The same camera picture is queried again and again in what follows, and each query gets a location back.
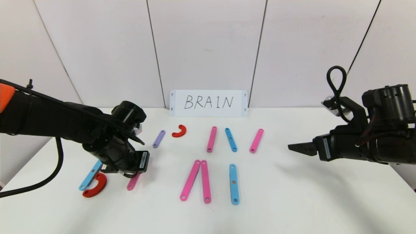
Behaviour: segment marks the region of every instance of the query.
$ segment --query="white sign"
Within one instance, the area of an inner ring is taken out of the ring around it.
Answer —
[[[172,116],[246,117],[248,95],[244,90],[172,90]]]

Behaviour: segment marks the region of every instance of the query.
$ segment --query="wall panel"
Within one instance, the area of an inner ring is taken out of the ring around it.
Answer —
[[[250,107],[320,106],[328,69],[348,70],[378,2],[268,1]]]
[[[146,1],[35,3],[85,104],[164,107]]]
[[[265,0],[149,0],[168,105],[177,89],[250,92]]]

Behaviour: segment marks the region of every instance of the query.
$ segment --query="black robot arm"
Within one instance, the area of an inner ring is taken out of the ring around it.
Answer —
[[[135,104],[123,101],[107,115],[95,107],[62,102],[35,92],[32,81],[25,88],[0,80],[0,92],[0,133],[56,137],[59,155],[59,138],[72,140],[106,164],[107,173],[118,172],[132,178],[146,172],[149,152],[135,151],[128,142],[132,139],[144,144],[135,131],[146,114]]]
[[[347,125],[337,126],[329,134],[315,137],[312,142],[288,145],[290,150],[309,156],[318,153],[319,159],[327,162],[348,158],[382,164],[416,164],[415,129],[408,126],[415,123],[416,118],[408,85],[386,86],[365,92],[362,101],[368,117],[365,109],[349,98],[336,98],[341,92],[337,91],[335,97],[322,104],[337,116],[352,112],[354,117]]]

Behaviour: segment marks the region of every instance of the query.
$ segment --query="black cable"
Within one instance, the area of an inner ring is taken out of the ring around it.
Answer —
[[[30,115],[30,111],[32,110],[32,100],[33,100],[33,95],[32,95],[32,79],[29,80],[29,84],[26,86],[26,88],[29,89],[29,106],[27,107],[27,111],[25,113],[25,115],[22,117],[22,121],[20,123],[20,127],[17,129],[17,131],[13,134],[9,134],[11,136],[17,136],[26,126],[27,123],[27,119],[29,118]]]
[[[331,72],[335,69],[340,70],[341,73],[342,73],[342,81],[341,81],[341,84],[340,84],[338,89],[335,88],[334,83],[332,83],[332,80],[331,80]],[[329,84],[329,87],[334,92],[334,98],[335,98],[335,102],[337,103],[337,108],[338,108],[339,115],[341,116],[341,118],[345,122],[349,123],[350,120],[345,117],[345,115],[344,115],[344,113],[342,112],[342,109],[341,109],[341,103],[339,102],[339,97],[341,96],[341,92],[342,92],[342,89],[345,86],[346,81],[347,81],[347,72],[345,71],[345,69],[343,67],[333,66],[328,70],[328,72],[327,72],[327,82]]]
[[[8,196],[16,195],[16,194],[21,194],[21,193],[24,193],[24,192],[29,192],[29,191],[38,189],[38,188],[46,185],[47,183],[49,183],[53,178],[55,178],[56,175],[58,175],[59,171],[61,170],[62,163],[64,162],[64,151],[62,149],[61,138],[55,137],[55,139],[56,139],[56,146],[58,148],[58,164],[56,165],[56,168],[52,172],[52,174],[48,178],[42,180],[41,182],[39,182],[37,184],[30,185],[30,186],[23,187],[23,188],[19,188],[19,189],[13,189],[13,190],[10,190],[10,191],[0,192],[0,198],[8,197]]]

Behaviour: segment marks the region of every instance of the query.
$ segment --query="red c-shaped piece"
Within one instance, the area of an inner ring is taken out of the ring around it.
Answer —
[[[172,133],[173,137],[181,137],[183,135],[185,135],[186,133],[186,127],[183,125],[179,125],[179,129],[181,130],[180,132],[174,132]]]
[[[84,197],[93,197],[99,194],[107,184],[107,177],[103,173],[97,173],[94,178],[98,180],[98,184],[92,189],[85,190],[82,193]]]

